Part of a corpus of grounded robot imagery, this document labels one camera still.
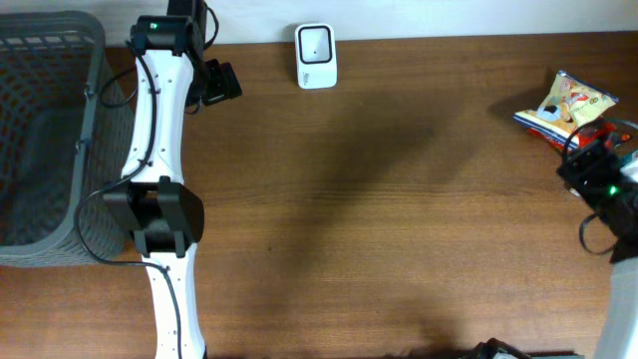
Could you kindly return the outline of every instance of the white device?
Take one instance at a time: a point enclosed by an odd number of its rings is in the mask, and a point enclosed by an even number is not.
[[[305,24],[295,30],[297,81],[305,90],[337,84],[335,34],[328,24]]]
[[[131,179],[133,182],[157,182],[161,176],[183,184],[181,174],[181,129],[183,111],[192,82],[193,68],[186,54],[174,56],[167,50],[148,50],[143,55],[149,70],[154,75],[158,99],[158,124],[151,166],[145,166],[141,173]],[[133,139],[127,162],[122,169],[122,177],[132,173],[144,159],[151,136],[151,88],[142,65],[137,61],[138,106]]]
[[[160,177],[169,177],[172,182],[183,184],[181,174],[181,131],[188,87],[193,79],[193,67],[186,55],[175,56],[171,50],[147,50],[144,61],[153,75],[156,85],[158,119],[155,144],[151,156],[152,166],[146,166],[131,179],[132,182],[158,182]],[[144,158],[151,139],[152,98],[149,79],[140,61],[138,67],[138,106],[136,121],[127,162],[122,176],[132,173]],[[185,257],[178,258],[173,252],[152,252],[144,262],[169,267],[179,317],[181,320],[182,359],[202,359],[206,344],[197,321],[197,304],[194,287],[194,261],[197,244],[190,245]],[[177,327],[172,300],[161,273],[147,268],[158,329],[156,359],[177,359]]]

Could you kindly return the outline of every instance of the gray plastic basket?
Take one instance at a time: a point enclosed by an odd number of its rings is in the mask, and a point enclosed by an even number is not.
[[[92,262],[73,211],[120,177],[134,122],[128,106],[99,106],[112,76],[104,51],[104,29],[88,14],[0,15],[0,264]],[[123,98],[117,84],[105,95]],[[81,225],[97,255],[122,251],[126,234],[102,203],[83,210]]]

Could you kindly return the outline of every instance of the white wall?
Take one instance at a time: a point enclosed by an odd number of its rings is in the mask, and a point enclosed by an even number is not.
[[[84,10],[111,44],[167,0],[2,0],[0,12]],[[638,30],[637,0],[210,0],[218,43],[292,41],[291,24],[323,21],[338,40]],[[212,21],[208,21],[212,33]]]

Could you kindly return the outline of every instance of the black mount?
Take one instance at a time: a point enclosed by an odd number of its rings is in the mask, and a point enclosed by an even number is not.
[[[571,152],[557,171],[618,238],[612,263],[638,257],[638,184],[622,173],[625,165],[595,140]]]
[[[114,220],[128,230],[138,253],[174,252],[183,258],[203,233],[203,203],[181,183],[127,181],[104,194]]]
[[[169,0],[166,16],[141,16],[131,28],[131,42],[138,54],[147,50],[172,50],[186,54],[194,74],[186,105],[216,104],[241,96],[241,87],[230,63],[204,62],[207,5],[203,0]]]

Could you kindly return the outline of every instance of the small white box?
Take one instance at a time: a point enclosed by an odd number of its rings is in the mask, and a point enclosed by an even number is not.
[[[300,88],[323,89],[337,84],[337,50],[330,25],[298,26],[295,30],[295,50]]]

